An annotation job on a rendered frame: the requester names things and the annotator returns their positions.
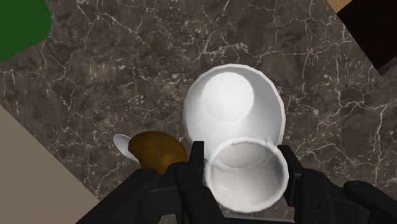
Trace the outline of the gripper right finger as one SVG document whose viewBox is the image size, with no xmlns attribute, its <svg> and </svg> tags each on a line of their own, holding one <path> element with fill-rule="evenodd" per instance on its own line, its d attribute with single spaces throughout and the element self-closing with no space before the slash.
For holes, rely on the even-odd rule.
<svg viewBox="0 0 397 224">
<path fill-rule="evenodd" d="M 279 145 L 288 164 L 284 198 L 296 224 L 397 224 L 397 201 L 365 181 L 333 184 L 320 171 L 302 167 L 293 150 Z"/>
</svg>

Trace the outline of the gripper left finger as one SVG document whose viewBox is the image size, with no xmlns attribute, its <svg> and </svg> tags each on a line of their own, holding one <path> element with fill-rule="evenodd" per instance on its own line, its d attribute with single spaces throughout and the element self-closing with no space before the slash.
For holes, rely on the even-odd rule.
<svg viewBox="0 0 397 224">
<path fill-rule="evenodd" d="M 188 162 L 176 162 L 164 175 L 138 169 L 76 224 L 159 224 L 174 213 L 177 224 L 224 224 L 224 215 L 202 181 L 204 142 L 195 141 Z"/>
</svg>

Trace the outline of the green round object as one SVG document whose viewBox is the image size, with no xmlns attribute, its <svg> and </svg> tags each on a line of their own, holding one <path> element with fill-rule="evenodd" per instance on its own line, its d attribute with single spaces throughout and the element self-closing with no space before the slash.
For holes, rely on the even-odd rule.
<svg viewBox="0 0 397 224">
<path fill-rule="evenodd" d="M 0 62 L 38 44 L 50 29 L 45 0 L 0 0 Z"/>
</svg>

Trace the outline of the clear glass cup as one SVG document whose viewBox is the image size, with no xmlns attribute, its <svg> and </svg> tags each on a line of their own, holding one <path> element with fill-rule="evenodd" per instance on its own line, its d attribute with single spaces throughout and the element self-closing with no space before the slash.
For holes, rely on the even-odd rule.
<svg viewBox="0 0 397 224">
<path fill-rule="evenodd" d="M 223 207 L 255 213 L 273 206 L 287 189 L 286 159 L 263 139 L 240 137 L 221 143 L 207 159 L 205 183 Z"/>
</svg>

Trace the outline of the brown kiwi fruit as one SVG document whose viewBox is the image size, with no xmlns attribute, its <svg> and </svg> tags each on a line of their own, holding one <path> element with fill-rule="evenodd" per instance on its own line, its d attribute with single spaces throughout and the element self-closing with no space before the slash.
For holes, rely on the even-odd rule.
<svg viewBox="0 0 397 224">
<path fill-rule="evenodd" d="M 143 169 L 153 169 L 160 174 L 165 174 L 173 163 L 188 161 L 183 144 L 176 138 L 159 131 L 147 131 L 135 135 L 129 141 L 128 151 L 138 159 Z"/>
</svg>

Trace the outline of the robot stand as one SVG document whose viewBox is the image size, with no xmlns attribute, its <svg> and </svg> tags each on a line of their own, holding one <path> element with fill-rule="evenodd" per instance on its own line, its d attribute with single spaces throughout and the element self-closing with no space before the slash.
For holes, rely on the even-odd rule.
<svg viewBox="0 0 397 224">
<path fill-rule="evenodd" d="M 337 15 L 379 74 L 397 67 L 397 0 L 352 0 Z"/>
</svg>

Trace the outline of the white bowl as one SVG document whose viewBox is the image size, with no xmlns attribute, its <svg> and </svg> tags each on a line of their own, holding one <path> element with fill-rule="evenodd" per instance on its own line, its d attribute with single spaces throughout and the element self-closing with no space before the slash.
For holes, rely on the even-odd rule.
<svg viewBox="0 0 397 224">
<path fill-rule="evenodd" d="M 201 74 L 184 99 L 183 123 L 189 142 L 204 142 L 210 159 L 223 142 L 238 137 L 282 143 L 286 114 L 273 82 L 241 64 L 216 66 Z"/>
</svg>

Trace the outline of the white spoon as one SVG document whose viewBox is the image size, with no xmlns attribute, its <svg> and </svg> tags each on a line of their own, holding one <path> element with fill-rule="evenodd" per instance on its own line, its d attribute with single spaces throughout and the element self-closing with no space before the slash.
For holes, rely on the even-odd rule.
<svg viewBox="0 0 397 224">
<path fill-rule="evenodd" d="M 139 163 L 138 159 L 129 151 L 129 141 L 131 137 L 126 136 L 124 134 L 115 134 L 113 136 L 113 143 L 119 150 L 119 152 L 125 157 L 132 159 Z"/>
</svg>

